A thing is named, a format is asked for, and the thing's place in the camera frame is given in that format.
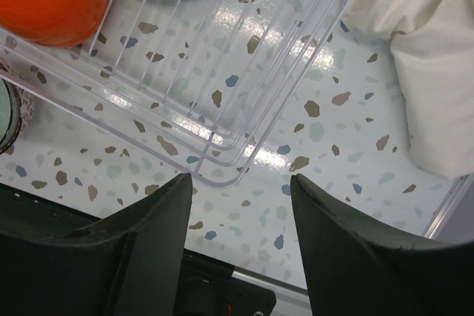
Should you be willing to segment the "orange plastic bowl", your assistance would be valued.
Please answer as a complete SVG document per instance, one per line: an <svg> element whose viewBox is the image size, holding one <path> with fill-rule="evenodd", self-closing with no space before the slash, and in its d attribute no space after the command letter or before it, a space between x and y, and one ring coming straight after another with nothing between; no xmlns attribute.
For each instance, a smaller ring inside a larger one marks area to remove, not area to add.
<svg viewBox="0 0 474 316"><path fill-rule="evenodd" d="M108 0L1 0L1 27L36 44L73 47L91 37Z"/></svg>

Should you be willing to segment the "green glazed ceramic bowl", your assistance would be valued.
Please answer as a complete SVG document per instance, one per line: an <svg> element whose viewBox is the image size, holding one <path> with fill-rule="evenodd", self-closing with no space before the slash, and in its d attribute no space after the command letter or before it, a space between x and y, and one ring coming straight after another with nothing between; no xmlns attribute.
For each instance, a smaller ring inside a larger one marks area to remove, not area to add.
<svg viewBox="0 0 474 316"><path fill-rule="evenodd" d="M34 97L28 91L1 80L1 154L30 126L35 112Z"/></svg>

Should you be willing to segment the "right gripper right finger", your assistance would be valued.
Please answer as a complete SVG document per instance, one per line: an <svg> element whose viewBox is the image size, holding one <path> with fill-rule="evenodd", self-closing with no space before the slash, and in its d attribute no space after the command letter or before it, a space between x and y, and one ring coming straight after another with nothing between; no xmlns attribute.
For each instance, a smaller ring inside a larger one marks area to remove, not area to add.
<svg viewBox="0 0 474 316"><path fill-rule="evenodd" d="M290 193L314 315L473 314L473 243L389 226L302 174Z"/></svg>

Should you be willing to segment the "white wire dish rack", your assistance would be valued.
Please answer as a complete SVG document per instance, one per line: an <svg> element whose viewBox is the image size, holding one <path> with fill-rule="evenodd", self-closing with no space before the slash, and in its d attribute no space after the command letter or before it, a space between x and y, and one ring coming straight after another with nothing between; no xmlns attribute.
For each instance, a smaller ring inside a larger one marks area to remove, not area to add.
<svg viewBox="0 0 474 316"><path fill-rule="evenodd" d="M70 49L2 30L35 97L212 187L238 182L351 0L108 0Z"/></svg>

